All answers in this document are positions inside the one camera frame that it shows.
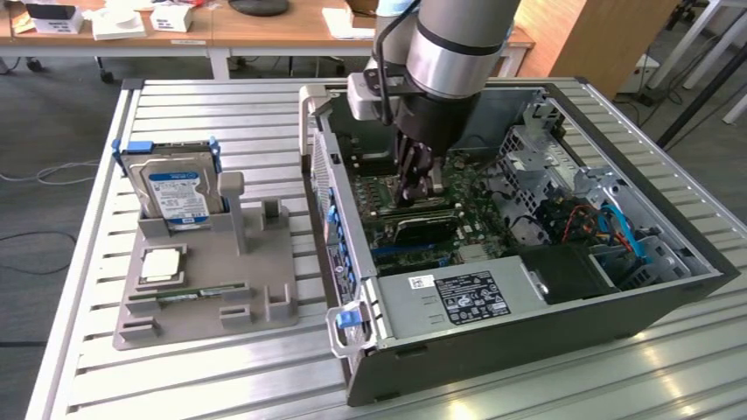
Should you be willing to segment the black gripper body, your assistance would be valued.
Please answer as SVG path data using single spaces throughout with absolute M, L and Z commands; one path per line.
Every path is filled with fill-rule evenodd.
M 395 115 L 398 134 L 427 146 L 433 153 L 446 153 L 463 136 L 479 98 L 479 94 L 458 100 L 403 96 Z

